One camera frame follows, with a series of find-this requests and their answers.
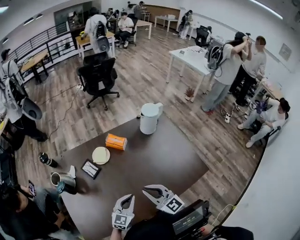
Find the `black thermos bottle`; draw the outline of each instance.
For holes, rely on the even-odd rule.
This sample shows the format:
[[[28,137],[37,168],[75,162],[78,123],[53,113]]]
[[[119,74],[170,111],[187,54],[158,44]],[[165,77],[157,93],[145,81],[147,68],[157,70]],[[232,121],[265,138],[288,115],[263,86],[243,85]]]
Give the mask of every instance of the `black thermos bottle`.
[[[38,154],[39,160],[50,167],[57,167],[57,162],[55,162],[52,158],[49,158],[48,155],[44,152],[40,152]]]

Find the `ceiling light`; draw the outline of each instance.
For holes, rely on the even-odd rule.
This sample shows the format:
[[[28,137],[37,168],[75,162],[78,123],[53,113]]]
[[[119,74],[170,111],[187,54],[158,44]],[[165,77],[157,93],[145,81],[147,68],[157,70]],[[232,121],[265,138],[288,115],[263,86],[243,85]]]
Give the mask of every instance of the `ceiling light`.
[[[43,14],[41,14],[41,13],[40,13],[40,14],[38,14],[38,15],[37,15],[37,17],[36,17],[36,20],[37,20],[37,19],[39,19],[39,18],[41,18],[42,16],[44,16],[44,15],[43,15]]]
[[[0,14],[4,13],[8,9],[8,6],[0,7]]]
[[[262,8],[268,10],[269,12],[271,12],[272,14],[274,14],[276,17],[279,17],[281,20],[283,19],[283,17],[281,15],[279,15],[277,12],[273,11],[271,8],[263,5],[262,3],[258,2],[258,1],[255,1],[255,0],[249,0],[250,2],[253,2],[259,6],[261,6]]]
[[[2,44],[5,44],[8,41],[8,38],[4,38]]]
[[[28,23],[32,22],[32,21],[34,21],[34,18],[33,18],[33,17],[31,17],[30,19],[26,20],[26,21],[24,22],[24,26],[27,25]]]

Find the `smartphone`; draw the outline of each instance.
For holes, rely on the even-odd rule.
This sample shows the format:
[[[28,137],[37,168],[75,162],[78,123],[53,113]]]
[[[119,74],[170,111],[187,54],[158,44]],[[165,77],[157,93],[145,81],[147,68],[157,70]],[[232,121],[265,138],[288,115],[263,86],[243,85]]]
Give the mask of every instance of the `smartphone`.
[[[29,186],[29,191],[30,191],[30,193],[31,193],[33,196],[36,196],[36,191],[35,191],[35,189],[34,189],[34,184],[33,184],[30,180],[28,180],[28,186]]]

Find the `dark brown table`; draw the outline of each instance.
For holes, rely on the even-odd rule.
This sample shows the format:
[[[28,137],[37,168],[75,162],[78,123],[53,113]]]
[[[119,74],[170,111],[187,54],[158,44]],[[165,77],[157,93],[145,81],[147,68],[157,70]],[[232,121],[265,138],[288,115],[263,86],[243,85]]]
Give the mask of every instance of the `dark brown table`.
[[[135,195],[134,221],[141,221],[156,212],[156,206],[142,193],[144,186],[161,184],[180,195],[208,171],[190,141],[164,114],[152,135],[141,133],[139,123],[133,119],[109,131],[126,137],[127,147],[125,151],[109,148],[110,160],[102,165],[95,180],[81,167],[87,158],[92,159],[96,147],[105,146],[108,133],[56,159],[64,172],[68,172],[71,165],[76,168],[79,193],[63,193],[62,198],[85,240],[110,235],[113,207],[120,197]]]

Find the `orange tissue box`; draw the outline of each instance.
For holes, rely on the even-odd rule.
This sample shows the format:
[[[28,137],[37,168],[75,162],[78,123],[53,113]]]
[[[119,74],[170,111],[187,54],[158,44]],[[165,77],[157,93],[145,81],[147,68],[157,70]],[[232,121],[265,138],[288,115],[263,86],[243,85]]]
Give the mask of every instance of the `orange tissue box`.
[[[113,134],[108,134],[105,140],[105,144],[107,147],[116,148],[120,150],[125,150],[127,145],[127,138],[118,137]]]

